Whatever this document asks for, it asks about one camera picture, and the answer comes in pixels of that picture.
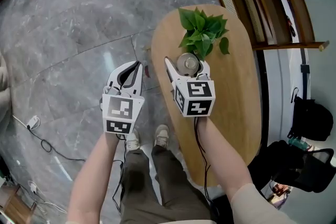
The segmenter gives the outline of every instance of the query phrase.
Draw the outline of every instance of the green plant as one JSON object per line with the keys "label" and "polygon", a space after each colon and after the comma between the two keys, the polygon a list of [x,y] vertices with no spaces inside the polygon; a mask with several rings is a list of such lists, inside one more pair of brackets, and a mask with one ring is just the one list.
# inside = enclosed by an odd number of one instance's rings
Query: green plant
{"label": "green plant", "polygon": [[[216,38],[221,37],[228,30],[225,29],[226,19],[223,16],[213,15],[207,17],[204,11],[196,8],[194,11],[178,9],[183,28],[187,30],[179,47],[186,47],[188,52],[194,52],[204,60],[213,49]],[[220,40],[219,48],[222,54],[229,54],[229,40],[223,37]]]}

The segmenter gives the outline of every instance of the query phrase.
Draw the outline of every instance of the plug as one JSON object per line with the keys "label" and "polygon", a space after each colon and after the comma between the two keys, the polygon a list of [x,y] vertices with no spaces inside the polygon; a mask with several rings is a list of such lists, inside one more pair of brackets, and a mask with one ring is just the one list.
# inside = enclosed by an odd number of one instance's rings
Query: plug
{"label": "plug", "polygon": [[27,129],[33,130],[35,128],[38,128],[40,126],[40,119],[38,116],[33,116],[27,123]]}
{"label": "plug", "polygon": [[34,194],[37,194],[37,186],[33,182],[30,182],[29,186],[30,186],[30,191]]}

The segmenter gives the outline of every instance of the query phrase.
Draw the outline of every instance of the olive green pants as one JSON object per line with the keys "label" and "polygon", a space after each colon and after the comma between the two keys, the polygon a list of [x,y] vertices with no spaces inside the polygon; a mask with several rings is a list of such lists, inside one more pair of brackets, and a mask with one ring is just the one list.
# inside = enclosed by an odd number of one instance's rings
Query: olive green pants
{"label": "olive green pants", "polygon": [[171,151],[155,146],[152,157],[160,184],[159,204],[149,174],[149,159],[142,150],[129,151],[122,180],[121,224],[213,220],[204,195],[187,180]]}

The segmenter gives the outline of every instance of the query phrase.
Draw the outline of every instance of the white sneaker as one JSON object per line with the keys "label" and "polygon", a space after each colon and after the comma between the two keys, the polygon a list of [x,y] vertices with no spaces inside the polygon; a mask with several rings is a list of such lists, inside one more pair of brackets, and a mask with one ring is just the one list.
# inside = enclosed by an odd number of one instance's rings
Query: white sneaker
{"label": "white sneaker", "polygon": [[169,143],[169,128],[167,125],[161,124],[155,131],[154,146],[159,145],[163,148],[167,148]]}
{"label": "white sneaker", "polygon": [[138,131],[134,128],[133,132],[126,138],[127,151],[135,151],[140,148],[140,138]]}

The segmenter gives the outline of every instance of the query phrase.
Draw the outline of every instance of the gray marble floor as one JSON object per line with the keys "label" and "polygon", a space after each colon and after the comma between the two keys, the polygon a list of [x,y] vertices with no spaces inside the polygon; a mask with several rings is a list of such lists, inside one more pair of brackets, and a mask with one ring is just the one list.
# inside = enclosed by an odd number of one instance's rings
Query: gray marble floor
{"label": "gray marble floor", "polygon": [[[218,0],[2,0],[0,50],[10,75],[13,113],[24,122],[38,115],[37,134],[69,157],[87,158],[102,133],[98,104],[109,73],[137,59],[148,65],[150,74],[143,79],[146,103],[136,123],[149,152],[156,126],[171,127],[151,62],[153,30],[169,11],[204,3],[219,4]],[[185,167],[178,142],[172,140],[171,149]],[[0,137],[0,154],[17,181],[27,187],[33,180],[48,200],[67,208],[81,163],[47,154],[17,122],[11,122]],[[120,143],[115,158],[122,157]],[[120,220],[112,201],[119,172],[114,165],[103,223]],[[41,209],[36,210],[34,223],[66,219],[53,207],[41,205]]]}

